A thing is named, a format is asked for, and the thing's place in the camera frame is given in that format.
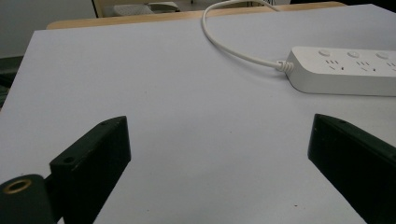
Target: white power strip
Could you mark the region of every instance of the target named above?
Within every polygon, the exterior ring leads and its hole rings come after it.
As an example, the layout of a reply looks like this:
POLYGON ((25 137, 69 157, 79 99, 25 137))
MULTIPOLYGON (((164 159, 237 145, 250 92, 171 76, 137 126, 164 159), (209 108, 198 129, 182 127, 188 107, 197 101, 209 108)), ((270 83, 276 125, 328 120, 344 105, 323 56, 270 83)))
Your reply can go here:
POLYGON ((294 47, 287 62, 299 91, 396 96, 396 51, 294 47))

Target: white table surface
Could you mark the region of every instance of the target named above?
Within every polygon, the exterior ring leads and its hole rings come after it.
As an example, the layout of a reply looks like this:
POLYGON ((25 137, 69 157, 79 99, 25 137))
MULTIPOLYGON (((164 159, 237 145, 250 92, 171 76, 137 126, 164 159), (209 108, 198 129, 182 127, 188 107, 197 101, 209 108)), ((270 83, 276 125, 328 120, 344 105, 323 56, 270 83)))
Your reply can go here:
MULTIPOLYGON (((395 21, 367 5, 208 24, 276 61, 294 46, 396 50, 395 21)), ((125 115, 132 162, 95 223, 364 223, 307 158, 316 113, 396 146, 395 97, 301 93, 215 48, 199 20, 38 31, 0 113, 0 181, 49 175, 90 128, 125 115)))

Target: white cable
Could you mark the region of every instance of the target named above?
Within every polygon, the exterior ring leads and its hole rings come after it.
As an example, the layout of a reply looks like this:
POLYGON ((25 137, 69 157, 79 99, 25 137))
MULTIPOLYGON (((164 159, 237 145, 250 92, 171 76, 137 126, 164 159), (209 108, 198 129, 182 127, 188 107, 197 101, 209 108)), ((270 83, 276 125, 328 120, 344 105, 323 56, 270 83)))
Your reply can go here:
POLYGON ((265 60, 262 60, 262 59, 259 59, 259 58, 254 58, 254 57, 247 56, 246 54, 238 52, 238 51, 236 51, 234 49, 230 49, 230 48, 226 47, 225 45, 221 44, 219 41, 217 41, 212 36, 212 34, 209 33, 209 31, 207 30, 207 27, 206 27, 206 14, 210 10, 212 10, 214 8, 217 8, 217 7, 224 7, 224 6, 228 6, 228 5, 231 5, 231 4, 244 3, 244 2, 256 2, 256 3, 259 3, 259 4, 265 5, 265 6, 269 7, 269 8, 271 8, 274 11, 279 11, 279 9, 277 9, 276 7, 273 7, 271 4, 269 4, 269 3, 265 2, 265 1, 262 1, 262 0, 230 0, 230 1, 225 1, 225 2, 220 2, 220 3, 213 4, 212 6, 208 7, 204 11, 204 14, 202 15, 202 19, 201 19, 202 29, 203 29, 206 37, 215 46, 219 47, 220 49, 223 49, 224 51, 227 51, 227 52, 231 53, 232 55, 234 55, 234 56, 236 56, 238 58, 244 59, 244 60, 249 61, 251 63, 257 63, 257 64, 261 64, 261 65, 264 65, 264 66, 273 67, 276 70, 281 71, 281 72, 289 72, 289 71, 291 71, 293 69, 293 63, 288 63, 288 62, 283 62, 283 61, 274 63, 274 62, 265 61, 265 60))

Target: chair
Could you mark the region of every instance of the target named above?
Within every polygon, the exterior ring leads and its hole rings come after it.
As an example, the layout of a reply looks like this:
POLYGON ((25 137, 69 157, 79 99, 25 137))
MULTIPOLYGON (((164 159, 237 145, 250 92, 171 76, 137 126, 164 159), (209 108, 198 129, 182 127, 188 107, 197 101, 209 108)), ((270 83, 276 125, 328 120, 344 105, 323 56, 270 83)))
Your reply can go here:
POLYGON ((92 3, 98 18, 180 11, 174 2, 163 0, 92 0, 92 3))

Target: wooden table edge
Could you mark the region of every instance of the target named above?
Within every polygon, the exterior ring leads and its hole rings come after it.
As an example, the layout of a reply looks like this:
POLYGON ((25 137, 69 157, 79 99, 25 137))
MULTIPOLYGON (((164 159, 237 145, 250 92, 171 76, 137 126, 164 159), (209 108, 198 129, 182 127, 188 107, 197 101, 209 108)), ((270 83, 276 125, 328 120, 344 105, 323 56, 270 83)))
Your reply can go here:
MULTIPOLYGON (((308 9, 317 9, 317 8, 326 8, 326 7, 344 7, 344 6, 345 4, 343 3, 331 1, 331 2, 320 2, 320 3, 279 5, 276 7, 283 11, 296 11, 296 10, 308 10, 308 9)), ((245 14, 245 13, 271 12, 271 11, 273 10, 270 9, 269 7, 235 7, 235 8, 214 9, 210 11, 210 13, 208 13, 208 16, 213 17, 213 16, 225 16, 225 15, 235 15, 235 14, 245 14)), ((47 26, 47 30, 129 24, 129 23, 152 22, 152 21, 174 21, 174 20, 197 19, 197 18, 201 18, 202 13, 203 11, 186 11, 186 12, 175 12, 175 13, 125 16, 125 17, 108 17, 108 18, 72 20, 72 21, 55 21, 47 26)))

